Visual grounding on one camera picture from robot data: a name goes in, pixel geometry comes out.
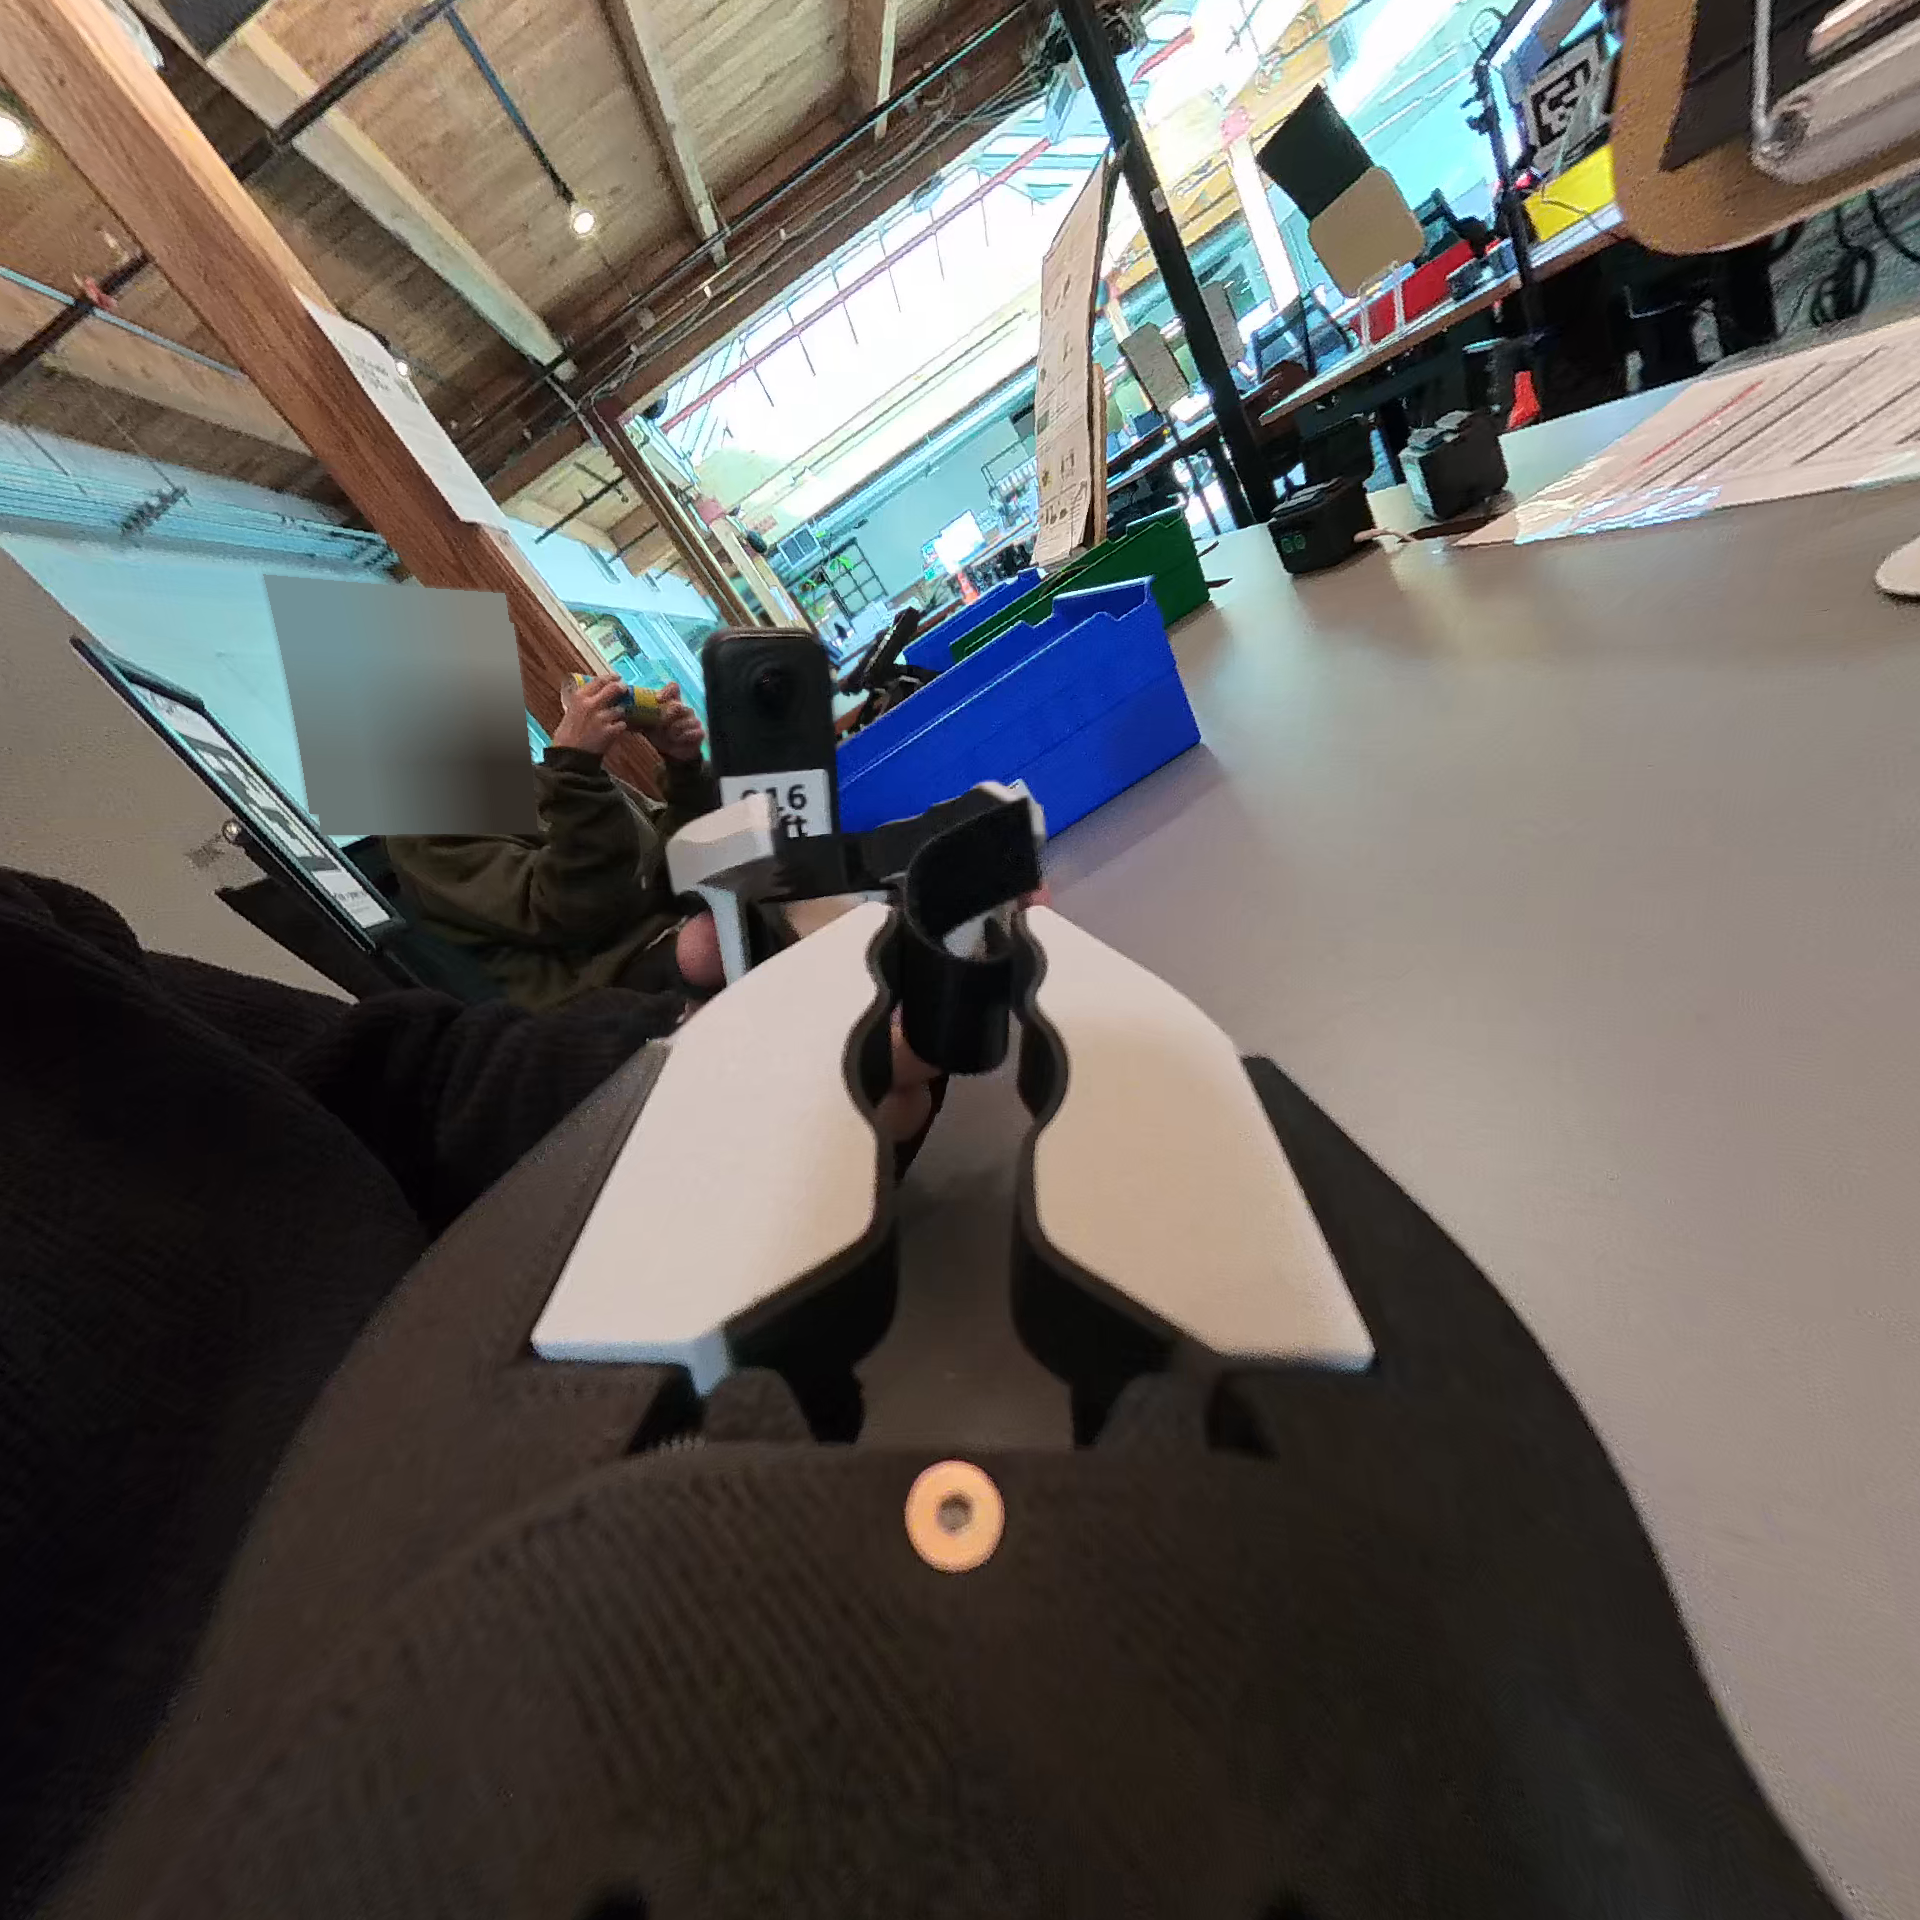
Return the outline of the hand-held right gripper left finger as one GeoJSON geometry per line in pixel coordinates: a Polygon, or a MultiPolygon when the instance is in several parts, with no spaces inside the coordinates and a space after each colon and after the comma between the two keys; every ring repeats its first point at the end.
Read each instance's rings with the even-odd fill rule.
{"type": "Polygon", "coordinates": [[[849,1070],[884,1039],[857,905],[688,1021],[535,1321],[535,1353],[678,1366],[712,1389],[757,1311],[820,1279],[879,1224],[879,1136],[849,1070]]]}

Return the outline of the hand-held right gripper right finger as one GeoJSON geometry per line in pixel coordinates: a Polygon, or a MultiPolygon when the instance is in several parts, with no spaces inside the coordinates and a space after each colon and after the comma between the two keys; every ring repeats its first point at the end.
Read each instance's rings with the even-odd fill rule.
{"type": "Polygon", "coordinates": [[[1232,1039],[1054,909],[1022,936],[1017,1205],[1041,1301],[1150,1350],[1366,1373],[1375,1345],[1232,1039]]]}

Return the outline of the person's left forearm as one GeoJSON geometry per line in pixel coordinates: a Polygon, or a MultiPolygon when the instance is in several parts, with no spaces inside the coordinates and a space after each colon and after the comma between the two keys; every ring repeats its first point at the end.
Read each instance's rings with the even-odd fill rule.
{"type": "Polygon", "coordinates": [[[340,1002],[2,879],[2,1883],[152,1739],[281,1454],[428,1245],[673,1016],[340,1002]]]}

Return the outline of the person's left hand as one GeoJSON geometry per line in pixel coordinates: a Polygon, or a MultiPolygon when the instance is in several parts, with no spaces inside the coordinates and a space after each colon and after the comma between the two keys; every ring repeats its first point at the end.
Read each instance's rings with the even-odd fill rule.
{"type": "Polygon", "coordinates": [[[696,1000],[710,1000],[761,962],[752,910],[719,896],[688,912],[673,943],[677,970],[696,1000]]]}

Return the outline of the blue bin with sticker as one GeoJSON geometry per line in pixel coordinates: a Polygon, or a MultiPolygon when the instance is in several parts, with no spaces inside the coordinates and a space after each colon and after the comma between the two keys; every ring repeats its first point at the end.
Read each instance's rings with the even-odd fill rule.
{"type": "Polygon", "coordinates": [[[841,833],[1022,784],[1061,833],[1202,741],[1146,579],[1063,592],[841,744],[841,833]]]}

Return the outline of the plain blue bin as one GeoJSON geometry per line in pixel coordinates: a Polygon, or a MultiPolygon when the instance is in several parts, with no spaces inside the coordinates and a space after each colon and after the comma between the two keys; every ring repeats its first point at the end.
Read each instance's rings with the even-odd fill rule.
{"type": "Polygon", "coordinates": [[[981,635],[994,619],[1008,616],[1013,606],[1024,601],[1040,589],[1040,570],[1024,567],[1020,575],[984,591],[978,600],[948,614],[935,626],[921,632],[901,654],[901,666],[938,675],[946,673],[962,654],[962,642],[981,635]]]}

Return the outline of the green storage bin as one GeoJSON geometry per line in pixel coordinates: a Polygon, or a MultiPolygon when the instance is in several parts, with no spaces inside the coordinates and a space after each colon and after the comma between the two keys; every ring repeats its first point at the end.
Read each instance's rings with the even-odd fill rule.
{"type": "Polygon", "coordinates": [[[1175,626],[1212,601],[1213,589],[1202,567],[1192,529],[1184,511],[1168,507],[1136,519],[1088,553],[1044,575],[998,616],[994,632],[1041,619],[1063,592],[1089,592],[1146,582],[1161,618],[1175,626]]]}

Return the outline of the black device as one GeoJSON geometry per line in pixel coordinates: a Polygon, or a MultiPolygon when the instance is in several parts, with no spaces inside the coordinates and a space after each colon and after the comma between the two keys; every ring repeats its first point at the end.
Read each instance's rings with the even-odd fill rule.
{"type": "Polygon", "coordinates": [[[1263,522],[1285,575],[1293,582],[1375,553],[1378,527],[1362,481],[1336,477],[1286,493],[1263,522]]]}
{"type": "Polygon", "coordinates": [[[1501,421],[1486,408],[1453,410],[1408,434],[1399,466],[1429,522],[1462,522],[1508,493],[1501,421]]]}

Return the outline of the brown cardboard board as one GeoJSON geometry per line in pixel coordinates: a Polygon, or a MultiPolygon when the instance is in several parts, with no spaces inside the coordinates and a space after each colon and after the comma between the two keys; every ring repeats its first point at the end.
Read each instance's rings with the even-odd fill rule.
{"type": "Polygon", "coordinates": [[[1113,159],[1102,155],[1040,265],[1034,387],[1038,530],[1030,560],[1054,573],[1105,537],[1105,392],[1093,353],[1113,159]]]}

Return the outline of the white paper notice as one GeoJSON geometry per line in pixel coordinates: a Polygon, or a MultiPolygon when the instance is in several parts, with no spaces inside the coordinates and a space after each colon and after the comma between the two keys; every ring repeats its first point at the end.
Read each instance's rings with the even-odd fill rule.
{"type": "Polygon", "coordinates": [[[429,411],[410,376],[399,369],[393,353],[369,330],[306,298],[301,307],[456,519],[505,535],[509,530],[506,514],[456,451],[440,421],[429,411]]]}

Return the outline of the black framed floor sign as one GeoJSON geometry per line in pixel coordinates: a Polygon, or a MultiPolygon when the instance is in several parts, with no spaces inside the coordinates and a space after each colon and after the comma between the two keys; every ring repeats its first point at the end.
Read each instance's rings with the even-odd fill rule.
{"type": "Polygon", "coordinates": [[[142,725],[223,802],[223,839],[248,857],[263,879],[317,917],[326,928],[325,953],[332,953],[332,946],[351,952],[356,967],[375,971],[394,991],[417,983],[393,952],[402,930],[393,905],[196,693],[81,634],[72,634],[71,645],[142,725]]]}

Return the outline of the black metal pole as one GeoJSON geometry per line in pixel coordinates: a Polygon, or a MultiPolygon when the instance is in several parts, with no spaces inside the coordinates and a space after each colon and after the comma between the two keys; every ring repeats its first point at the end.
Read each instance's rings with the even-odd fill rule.
{"type": "Polygon", "coordinates": [[[1229,358],[1221,349],[1178,226],[1172,219],[1169,200],[1120,75],[1108,27],[1093,3],[1057,3],[1055,11],[1093,95],[1098,125],[1120,162],[1166,295],[1184,326],[1196,370],[1212,400],[1224,469],[1223,495],[1237,527],[1258,527],[1278,505],[1273,478],[1263,464],[1261,447],[1237,390],[1229,358]]]}

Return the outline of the printed paper sheets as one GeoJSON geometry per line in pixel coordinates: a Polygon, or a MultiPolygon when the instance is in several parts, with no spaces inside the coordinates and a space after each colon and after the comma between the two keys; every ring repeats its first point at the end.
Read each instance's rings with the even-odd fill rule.
{"type": "Polygon", "coordinates": [[[1914,477],[1917,318],[1906,318],[1701,377],[1464,544],[1636,533],[1914,477]]]}

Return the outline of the black white marker card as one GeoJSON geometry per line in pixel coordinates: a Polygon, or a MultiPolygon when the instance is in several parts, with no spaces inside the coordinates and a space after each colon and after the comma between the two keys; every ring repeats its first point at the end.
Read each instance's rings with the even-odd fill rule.
{"type": "Polygon", "coordinates": [[[1536,176],[1560,171],[1604,141],[1614,80],[1616,53],[1597,33],[1568,42],[1521,82],[1519,121],[1536,176]]]}

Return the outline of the thick wooden post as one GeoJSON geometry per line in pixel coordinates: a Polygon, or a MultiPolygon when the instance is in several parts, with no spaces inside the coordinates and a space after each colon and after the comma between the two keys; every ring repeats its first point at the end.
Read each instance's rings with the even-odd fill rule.
{"type": "Polygon", "coordinates": [[[521,707],[553,737],[591,651],[512,533],[456,519],[304,312],[332,303],[106,5],[5,3],[5,82],[425,589],[512,619],[521,707]]]}

